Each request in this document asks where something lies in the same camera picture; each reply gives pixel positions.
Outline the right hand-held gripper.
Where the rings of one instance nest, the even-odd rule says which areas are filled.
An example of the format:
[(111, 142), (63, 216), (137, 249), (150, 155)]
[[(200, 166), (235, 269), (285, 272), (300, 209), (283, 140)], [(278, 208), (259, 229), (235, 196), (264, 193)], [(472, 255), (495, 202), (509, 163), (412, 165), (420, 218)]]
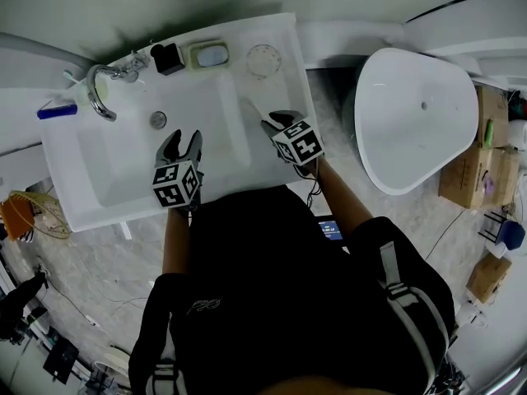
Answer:
[(319, 132), (304, 114), (295, 110), (276, 110), (269, 117), (284, 129), (280, 130), (266, 120), (260, 121), (260, 127), (287, 163), (305, 167), (324, 154)]

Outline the clear patterned glass cup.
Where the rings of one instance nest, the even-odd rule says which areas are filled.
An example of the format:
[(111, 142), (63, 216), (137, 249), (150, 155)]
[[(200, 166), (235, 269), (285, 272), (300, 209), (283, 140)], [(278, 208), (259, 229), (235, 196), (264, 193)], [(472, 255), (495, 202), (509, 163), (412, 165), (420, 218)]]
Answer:
[(261, 79), (272, 76), (281, 67), (280, 53), (271, 45), (257, 44), (252, 47), (246, 56), (248, 71)]

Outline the teal toothbrush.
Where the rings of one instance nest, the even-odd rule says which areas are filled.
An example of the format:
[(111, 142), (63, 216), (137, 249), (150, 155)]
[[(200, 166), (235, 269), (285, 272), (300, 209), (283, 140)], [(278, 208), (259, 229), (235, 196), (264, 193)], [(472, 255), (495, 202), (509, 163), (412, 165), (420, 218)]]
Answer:
[(78, 97), (88, 98), (90, 95), (96, 94), (96, 87), (89, 86), (86, 78), (76, 79), (72, 72), (68, 70), (63, 71), (63, 76), (74, 84), (75, 92)]

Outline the person's left forearm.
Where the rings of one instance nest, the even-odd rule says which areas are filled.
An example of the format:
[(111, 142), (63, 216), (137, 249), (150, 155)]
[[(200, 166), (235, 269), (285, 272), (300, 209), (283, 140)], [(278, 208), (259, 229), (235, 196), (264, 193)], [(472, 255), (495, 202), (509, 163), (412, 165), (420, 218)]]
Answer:
[(189, 218), (176, 209), (169, 209), (164, 240), (162, 273), (189, 274)]

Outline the person's right forearm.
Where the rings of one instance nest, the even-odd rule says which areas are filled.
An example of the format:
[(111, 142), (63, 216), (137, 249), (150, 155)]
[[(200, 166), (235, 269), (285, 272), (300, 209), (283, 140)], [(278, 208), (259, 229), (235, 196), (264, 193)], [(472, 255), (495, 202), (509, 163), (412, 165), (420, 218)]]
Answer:
[(324, 157), (316, 161), (315, 176), (341, 235), (348, 238), (373, 215)]

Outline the green soap dish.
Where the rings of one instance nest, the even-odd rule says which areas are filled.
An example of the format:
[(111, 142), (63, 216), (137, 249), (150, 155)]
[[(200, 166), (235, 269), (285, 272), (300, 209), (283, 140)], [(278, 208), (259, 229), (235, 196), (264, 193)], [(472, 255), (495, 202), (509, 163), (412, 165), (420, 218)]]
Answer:
[[(226, 42), (224, 42), (222, 40), (217, 40), (217, 39), (216, 40), (207, 40), (207, 41), (202, 41), (202, 42), (197, 42), (197, 43), (191, 44), (188, 47), (188, 65), (189, 65), (189, 67), (192, 70), (213, 68), (213, 67), (200, 67), (198, 65), (198, 61), (197, 61), (197, 54), (198, 54), (198, 51), (200, 49), (208, 47), (208, 46), (216, 45), (216, 44), (225, 46), (227, 48), (227, 50), (228, 50), (228, 53), (229, 53), (229, 49), (227, 47)], [(229, 53), (229, 59), (228, 59), (228, 61), (226, 63), (224, 63), (222, 65), (214, 66), (214, 67), (224, 66), (224, 65), (227, 65), (229, 62), (230, 62), (230, 53)]]

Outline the pale blue soap bar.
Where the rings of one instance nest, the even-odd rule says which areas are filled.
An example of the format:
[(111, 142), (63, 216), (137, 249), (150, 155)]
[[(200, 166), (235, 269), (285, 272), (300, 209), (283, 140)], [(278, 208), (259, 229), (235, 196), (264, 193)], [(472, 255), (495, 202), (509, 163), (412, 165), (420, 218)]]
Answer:
[(200, 67), (214, 67), (226, 63), (229, 53), (223, 45), (212, 45), (198, 51), (197, 61)]

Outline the blue bottle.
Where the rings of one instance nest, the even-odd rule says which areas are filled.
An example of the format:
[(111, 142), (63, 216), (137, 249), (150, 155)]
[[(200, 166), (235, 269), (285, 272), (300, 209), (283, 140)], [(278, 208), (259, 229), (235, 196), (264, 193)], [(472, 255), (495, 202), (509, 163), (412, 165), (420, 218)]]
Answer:
[(77, 105), (61, 105), (51, 108), (43, 108), (37, 112), (39, 120), (54, 119), (58, 117), (73, 116), (77, 114)]

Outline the orange seat cushion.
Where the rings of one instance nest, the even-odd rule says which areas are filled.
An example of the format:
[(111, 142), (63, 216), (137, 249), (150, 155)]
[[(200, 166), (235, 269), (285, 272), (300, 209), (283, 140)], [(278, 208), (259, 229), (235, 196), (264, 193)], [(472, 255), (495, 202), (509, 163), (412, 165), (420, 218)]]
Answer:
[(30, 204), (19, 198), (8, 198), (0, 203), (0, 216), (10, 241), (22, 237), (34, 224)]

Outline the wide cardboard box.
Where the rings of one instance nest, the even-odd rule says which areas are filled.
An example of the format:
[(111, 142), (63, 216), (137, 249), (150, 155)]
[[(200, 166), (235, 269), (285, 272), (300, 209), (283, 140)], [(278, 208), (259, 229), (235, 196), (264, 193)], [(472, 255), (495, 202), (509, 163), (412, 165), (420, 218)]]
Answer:
[(466, 208), (494, 208), (512, 202), (520, 155), (503, 148), (471, 146), (441, 169), (439, 195)]

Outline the white curved fixture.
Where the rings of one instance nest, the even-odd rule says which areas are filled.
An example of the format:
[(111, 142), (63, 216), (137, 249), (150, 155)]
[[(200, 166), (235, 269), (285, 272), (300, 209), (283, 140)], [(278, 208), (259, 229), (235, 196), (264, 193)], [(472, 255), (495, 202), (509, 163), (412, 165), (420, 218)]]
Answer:
[(456, 0), (403, 25), (415, 49), (527, 93), (527, 0)]

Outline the white round disc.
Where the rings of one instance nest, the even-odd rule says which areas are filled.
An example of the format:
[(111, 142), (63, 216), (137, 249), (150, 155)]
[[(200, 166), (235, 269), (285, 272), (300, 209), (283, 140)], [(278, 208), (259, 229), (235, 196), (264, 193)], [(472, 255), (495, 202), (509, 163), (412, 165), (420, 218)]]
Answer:
[(118, 369), (122, 374), (128, 372), (130, 354), (117, 346), (109, 346), (105, 358), (111, 363), (111, 367)]

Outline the white paper roll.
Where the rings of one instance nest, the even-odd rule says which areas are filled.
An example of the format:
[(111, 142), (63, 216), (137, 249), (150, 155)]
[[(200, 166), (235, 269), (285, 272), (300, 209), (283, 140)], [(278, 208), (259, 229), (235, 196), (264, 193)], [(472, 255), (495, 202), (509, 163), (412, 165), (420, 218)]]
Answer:
[(508, 130), (508, 144), (518, 151), (527, 151), (527, 120), (510, 121)]

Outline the blue plastic container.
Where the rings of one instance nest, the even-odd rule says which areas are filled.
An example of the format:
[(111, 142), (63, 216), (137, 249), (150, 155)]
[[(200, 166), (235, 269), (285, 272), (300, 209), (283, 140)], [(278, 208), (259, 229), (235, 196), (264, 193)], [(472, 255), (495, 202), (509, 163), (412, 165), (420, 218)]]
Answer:
[(518, 249), (525, 239), (526, 231), (517, 221), (506, 220), (498, 231), (496, 244), (503, 243), (509, 251)]

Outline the small cardboard box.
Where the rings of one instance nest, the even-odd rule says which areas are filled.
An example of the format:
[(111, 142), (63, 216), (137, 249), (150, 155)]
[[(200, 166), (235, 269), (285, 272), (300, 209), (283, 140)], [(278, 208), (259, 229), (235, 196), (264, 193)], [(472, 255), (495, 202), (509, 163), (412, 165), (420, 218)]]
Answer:
[(511, 264), (507, 258), (496, 258), (492, 253), (486, 253), (474, 266), (466, 288), (485, 304), (505, 278)]

